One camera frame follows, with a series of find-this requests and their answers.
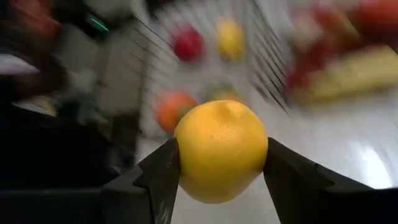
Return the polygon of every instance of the wire rack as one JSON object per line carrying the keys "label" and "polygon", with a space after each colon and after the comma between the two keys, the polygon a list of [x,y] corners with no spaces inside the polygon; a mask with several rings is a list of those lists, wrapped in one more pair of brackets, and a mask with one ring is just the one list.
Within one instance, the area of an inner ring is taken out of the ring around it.
{"label": "wire rack", "polygon": [[[249,92],[255,88],[265,100],[289,112],[283,92],[290,54],[256,0],[147,0],[146,6],[149,19],[136,18],[112,35],[90,62],[99,77],[93,97],[97,112],[108,117],[139,114],[144,134],[163,139],[167,135],[154,119],[162,93],[183,89],[204,103],[206,87],[225,82],[234,85],[248,106]],[[246,53],[240,62],[226,61],[218,53],[217,23],[224,18],[240,24],[245,33]],[[205,56],[199,62],[181,62],[171,48],[172,34],[185,24],[196,28],[205,41]]]}

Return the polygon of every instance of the yellow lemon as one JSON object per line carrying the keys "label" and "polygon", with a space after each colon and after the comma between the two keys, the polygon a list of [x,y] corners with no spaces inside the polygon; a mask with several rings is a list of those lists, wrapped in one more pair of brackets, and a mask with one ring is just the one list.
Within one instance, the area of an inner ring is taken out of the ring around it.
{"label": "yellow lemon", "polygon": [[211,101],[190,110],[174,133],[181,187],[204,203],[237,197],[262,172],[268,140],[264,125],[245,105]]}
{"label": "yellow lemon", "polygon": [[230,60],[241,59],[244,53],[242,28],[231,19],[224,19],[218,24],[218,48],[220,54]]}

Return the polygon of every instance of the black object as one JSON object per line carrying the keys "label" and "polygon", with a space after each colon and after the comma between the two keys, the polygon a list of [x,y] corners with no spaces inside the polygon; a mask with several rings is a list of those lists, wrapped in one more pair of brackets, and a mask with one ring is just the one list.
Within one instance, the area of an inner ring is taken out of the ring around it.
{"label": "black object", "polygon": [[121,171],[127,171],[134,166],[136,136],[142,134],[139,129],[139,114],[119,114],[113,118],[111,139],[118,146],[119,167]]}
{"label": "black object", "polygon": [[0,190],[98,187],[119,176],[113,145],[94,129],[0,105]]}
{"label": "black object", "polygon": [[62,24],[73,24],[96,40],[105,40],[111,31],[135,19],[131,13],[121,11],[107,17],[101,16],[83,0],[54,0],[52,15]]}
{"label": "black object", "polygon": [[0,0],[0,21],[9,19],[9,0]]}
{"label": "black object", "polygon": [[[179,175],[178,145],[170,139],[104,185],[34,190],[26,183],[23,189],[3,189],[0,222],[170,223]],[[397,189],[374,190],[271,138],[264,178],[283,224],[395,222]]]}

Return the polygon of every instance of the orange fruit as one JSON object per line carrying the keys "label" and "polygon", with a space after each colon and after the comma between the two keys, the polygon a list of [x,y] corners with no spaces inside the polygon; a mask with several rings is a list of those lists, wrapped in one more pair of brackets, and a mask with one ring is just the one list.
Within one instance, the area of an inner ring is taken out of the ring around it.
{"label": "orange fruit", "polygon": [[237,197],[262,172],[268,138],[260,119],[233,100],[190,110],[174,136],[180,153],[181,187],[204,203]]}
{"label": "orange fruit", "polygon": [[197,102],[183,90],[174,90],[166,93],[156,109],[156,121],[167,133],[173,134],[180,118]]}

